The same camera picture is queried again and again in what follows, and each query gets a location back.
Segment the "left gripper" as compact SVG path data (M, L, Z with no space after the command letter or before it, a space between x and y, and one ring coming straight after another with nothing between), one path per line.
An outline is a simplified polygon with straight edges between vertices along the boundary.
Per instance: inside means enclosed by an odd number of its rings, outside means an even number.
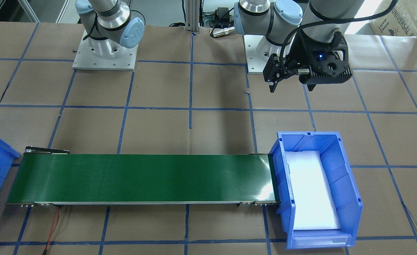
M274 93L286 75L298 75L312 91L318 84L341 84L352 77L346 39L341 32L331 42L318 42L304 32L297 32L284 64L271 54L263 69L264 81Z

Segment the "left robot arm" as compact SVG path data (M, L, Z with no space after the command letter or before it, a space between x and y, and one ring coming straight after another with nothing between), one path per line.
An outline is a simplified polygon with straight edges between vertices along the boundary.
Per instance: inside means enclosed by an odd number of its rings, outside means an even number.
M302 8L294 0L240 0L234 4L238 34L259 35L272 47L263 53L263 79L275 92L279 82L298 76L310 91L319 84L341 84L352 77L344 37L349 24L329 24L354 18L362 0L310 0Z

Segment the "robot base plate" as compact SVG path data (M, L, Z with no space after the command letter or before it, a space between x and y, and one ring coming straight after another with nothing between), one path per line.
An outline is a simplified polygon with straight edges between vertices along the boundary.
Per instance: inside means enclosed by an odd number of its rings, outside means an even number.
M273 45L262 35L244 35L244 46L248 73L257 75L262 75L270 55L281 50L281 46Z
M128 49L107 40L81 40L73 65L80 70L134 71L138 45Z

